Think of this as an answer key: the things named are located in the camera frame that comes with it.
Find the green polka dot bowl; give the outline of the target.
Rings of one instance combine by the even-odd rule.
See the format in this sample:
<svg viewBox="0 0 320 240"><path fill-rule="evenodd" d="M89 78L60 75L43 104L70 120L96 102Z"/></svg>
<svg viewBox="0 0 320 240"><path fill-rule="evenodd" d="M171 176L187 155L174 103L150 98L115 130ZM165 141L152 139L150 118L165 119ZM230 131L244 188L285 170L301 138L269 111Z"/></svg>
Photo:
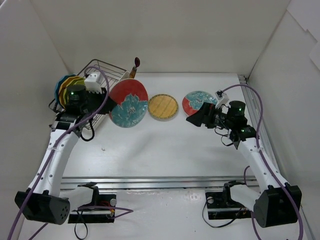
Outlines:
<svg viewBox="0 0 320 240"><path fill-rule="evenodd" d="M84 84L85 84L84 81L85 81L85 79L84 79L83 77L81 77L81 79L75 80L75 81L72 82L71 85L69 85L69 86L73 86L73 85L84 85ZM68 90L67 90L67 88L66 88L66 91L64 92L65 104L67 103L68 98L69 98L67 92L68 92Z"/></svg>
<svg viewBox="0 0 320 240"><path fill-rule="evenodd" d="M65 106L75 106L86 100L85 80L78 78L66 87Z"/></svg>

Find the red plate with teal flower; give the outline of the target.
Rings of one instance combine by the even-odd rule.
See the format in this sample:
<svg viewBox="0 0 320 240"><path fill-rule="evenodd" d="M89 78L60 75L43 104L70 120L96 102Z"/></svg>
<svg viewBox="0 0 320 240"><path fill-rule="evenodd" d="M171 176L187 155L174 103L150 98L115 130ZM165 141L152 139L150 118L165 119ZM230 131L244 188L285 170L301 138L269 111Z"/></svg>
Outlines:
<svg viewBox="0 0 320 240"><path fill-rule="evenodd" d="M109 114L111 121L121 128L132 128L144 118L148 110L148 93L144 85L133 78L117 83L109 94L117 103Z"/></svg>

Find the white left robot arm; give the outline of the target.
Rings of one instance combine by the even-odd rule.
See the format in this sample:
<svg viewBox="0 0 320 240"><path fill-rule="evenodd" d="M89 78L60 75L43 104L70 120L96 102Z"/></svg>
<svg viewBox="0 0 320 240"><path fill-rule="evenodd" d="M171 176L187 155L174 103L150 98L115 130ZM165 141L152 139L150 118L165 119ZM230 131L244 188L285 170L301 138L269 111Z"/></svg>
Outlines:
<svg viewBox="0 0 320 240"><path fill-rule="evenodd" d="M93 183L61 193L60 185L70 154L82 130L97 114L107 115L117 105L109 96L109 86L88 91L84 85L67 87L68 101L50 125L50 139L36 176L26 191L18 191L14 202L19 215L27 220L62 225L71 211L100 204L99 190Z"/></svg>

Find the yellow polka dot bowl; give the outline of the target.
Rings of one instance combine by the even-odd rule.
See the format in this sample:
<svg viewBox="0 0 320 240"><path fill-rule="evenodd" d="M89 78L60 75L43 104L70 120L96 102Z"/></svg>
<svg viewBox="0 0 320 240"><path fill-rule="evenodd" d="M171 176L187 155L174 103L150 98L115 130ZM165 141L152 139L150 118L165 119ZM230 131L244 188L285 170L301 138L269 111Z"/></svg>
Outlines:
<svg viewBox="0 0 320 240"><path fill-rule="evenodd" d="M60 85L59 85L59 89L58 89L58 101L59 104L61 105L62 108L65 108L66 105L66 101L65 101L65 91L67 89L67 87L69 85L71 85L72 82L74 82L75 80L79 80L81 79L80 76L75 75L75 74L71 74L71 75L66 75L62 78L62 81L59 81Z"/></svg>

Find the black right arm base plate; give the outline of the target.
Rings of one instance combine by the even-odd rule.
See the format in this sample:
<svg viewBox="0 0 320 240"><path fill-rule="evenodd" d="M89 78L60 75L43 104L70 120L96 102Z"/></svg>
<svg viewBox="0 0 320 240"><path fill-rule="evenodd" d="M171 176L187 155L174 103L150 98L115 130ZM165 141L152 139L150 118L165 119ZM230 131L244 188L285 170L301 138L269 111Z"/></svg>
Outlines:
<svg viewBox="0 0 320 240"><path fill-rule="evenodd" d="M234 186L243 186L243 181L229 181L221 187L204 189L205 203L201 216L206 225L213 229L230 226L236 220L249 219L250 212L243 204L231 199L229 190Z"/></svg>

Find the blue polka dot bowl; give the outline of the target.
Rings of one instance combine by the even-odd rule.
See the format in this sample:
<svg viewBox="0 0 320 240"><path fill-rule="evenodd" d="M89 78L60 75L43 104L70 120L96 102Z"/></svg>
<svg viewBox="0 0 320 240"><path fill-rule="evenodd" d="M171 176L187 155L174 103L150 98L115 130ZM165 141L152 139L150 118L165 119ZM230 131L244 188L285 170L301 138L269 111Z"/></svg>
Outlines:
<svg viewBox="0 0 320 240"><path fill-rule="evenodd" d="M60 91L60 87L62 85L62 83L69 77L75 77L76 75L75 74L68 74L68 75L65 75L63 76L62 78L60 78L60 80L56 83L55 85L55 88L54 88L54 99L56 101L56 103L58 105L61 105L60 104L60 100L59 100L59 91Z"/></svg>

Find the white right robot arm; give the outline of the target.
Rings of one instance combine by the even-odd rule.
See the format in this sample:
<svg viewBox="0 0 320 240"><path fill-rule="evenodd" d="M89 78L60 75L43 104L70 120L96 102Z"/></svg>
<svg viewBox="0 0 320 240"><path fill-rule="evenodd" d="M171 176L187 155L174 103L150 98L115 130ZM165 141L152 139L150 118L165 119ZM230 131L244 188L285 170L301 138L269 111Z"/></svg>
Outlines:
<svg viewBox="0 0 320 240"><path fill-rule="evenodd" d="M227 206L240 204L253 212L262 228L302 223L299 214L302 192L277 171L263 149L256 130L245 117L246 104L231 101L226 113L213 103L205 102L186 120L208 129L221 128L228 131L228 138L250 166L259 186L256 192L240 181L224 184L221 200Z"/></svg>

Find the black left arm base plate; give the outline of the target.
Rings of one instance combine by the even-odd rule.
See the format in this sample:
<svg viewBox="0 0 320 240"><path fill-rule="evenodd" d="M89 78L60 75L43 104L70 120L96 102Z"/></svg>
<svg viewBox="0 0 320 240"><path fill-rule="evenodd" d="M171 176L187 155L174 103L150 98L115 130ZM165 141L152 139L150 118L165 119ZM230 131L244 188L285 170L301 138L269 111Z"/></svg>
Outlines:
<svg viewBox="0 0 320 240"><path fill-rule="evenodd" d="M73 233L78 240L85 240L89 234L88 224L113 224L116 218L117 195L101 194L94 182L77 186L92 190L90 202L70 211L68 223L74 224Z"/></svg>

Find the woven bamboo pattern plate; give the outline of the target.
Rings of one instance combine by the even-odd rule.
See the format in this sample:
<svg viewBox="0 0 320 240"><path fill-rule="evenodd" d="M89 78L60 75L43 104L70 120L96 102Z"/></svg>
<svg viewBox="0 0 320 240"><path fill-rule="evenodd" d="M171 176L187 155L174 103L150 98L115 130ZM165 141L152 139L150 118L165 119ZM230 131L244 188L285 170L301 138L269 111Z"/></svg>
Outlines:
<svg viewBox="0 0 320 240"><path fill-rule="evenodd" d="M148 113L158 121L169 121L179 111L177 100L169 94L156 94L148 100Z"/></svg>

